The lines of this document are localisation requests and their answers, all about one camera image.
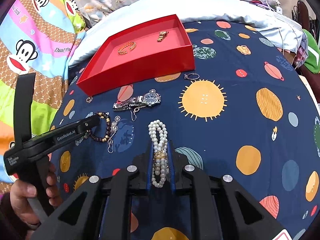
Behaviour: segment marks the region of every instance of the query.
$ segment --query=sleeve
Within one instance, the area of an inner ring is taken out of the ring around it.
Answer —
[[[10,193],[0,196],[1,240],[24,240],[30,228],[14,213]]]

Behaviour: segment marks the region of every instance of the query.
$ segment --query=dark brown beaded bracelet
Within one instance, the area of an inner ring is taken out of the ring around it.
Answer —
[[[92,131],[89,131],[89,136],[92,138],[92,140],[96,141],[96,142],[107,142],[110,138],[110,130],[111,130],[111,122],[110,122],[110,116],[107,115],[104,112],[97,112],[96,113],[98,116],[100,116],[101,119],[106,119],[106,123],[107,123],[107,127],[106,127],[106,135],[104,138],[100,138],[95,136]]]

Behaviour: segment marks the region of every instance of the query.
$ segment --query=silver screw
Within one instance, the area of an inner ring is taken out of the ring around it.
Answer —
[[[135,172],[137,170],[137,166],[130,165],[127,167],[127,171],[129,172]]]
[[[96,182],[98,182],[99,181],[99,177],[98,176],[91,176],[90,178],[89,178],[89,181],[91,182],[91,183],[96,183]]]
[[[184,169],[186,171],[194,171],[195,167],[193,165],[188,164],[188,165],[184,166]]]
[[[224,175],[222,178],[223,178],[223,180],[225,182],[231,182],[233,180],[233,177],[231,175],[228,175],[228,174]]]

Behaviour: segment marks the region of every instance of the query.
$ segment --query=pearl bracelet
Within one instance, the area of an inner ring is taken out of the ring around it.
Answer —
[[[151,122],[149,125],[149,135],[153,142],[153,168],[152,168],[152,184],[155,187],[163,187],[164,182],[166,181],[166,175],[169,173],[168,167],[168,157],[167,157],[167,128],[163,122],[156,120]],[[156,132],[159,132],[160,142],[156,136]],[[155,175],[160,175],[159,183],[156,182]]]

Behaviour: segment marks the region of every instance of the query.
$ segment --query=red box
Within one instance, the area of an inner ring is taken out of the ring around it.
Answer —
[[[157,42],[159,32],[168,35]],[[118,49],[127,42],[137,45],[127,54]],[[194,70],[190,39],[176,15],[154,19],[110,36],[88,63],[77,85],[93,96],[142,80]]]

